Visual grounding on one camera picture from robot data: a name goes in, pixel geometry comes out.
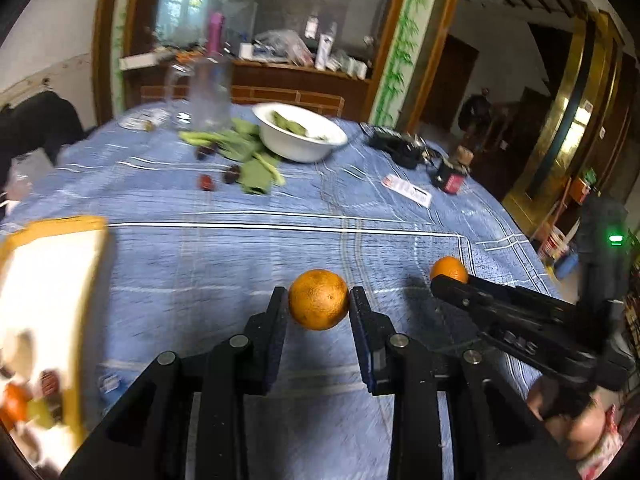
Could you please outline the person's hand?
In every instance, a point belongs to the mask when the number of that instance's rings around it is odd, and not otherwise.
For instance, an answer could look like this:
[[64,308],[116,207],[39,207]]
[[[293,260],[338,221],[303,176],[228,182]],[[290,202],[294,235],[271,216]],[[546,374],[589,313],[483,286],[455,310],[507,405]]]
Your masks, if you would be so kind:
[[547,413],[560,392],[559,384],[540,376],[529,389],[526,403],[533,414],[544,423],[552,438],[564,448],[569,460],[582,460],[598,444],[605,426],[605,407],[597,392],[579,415]]

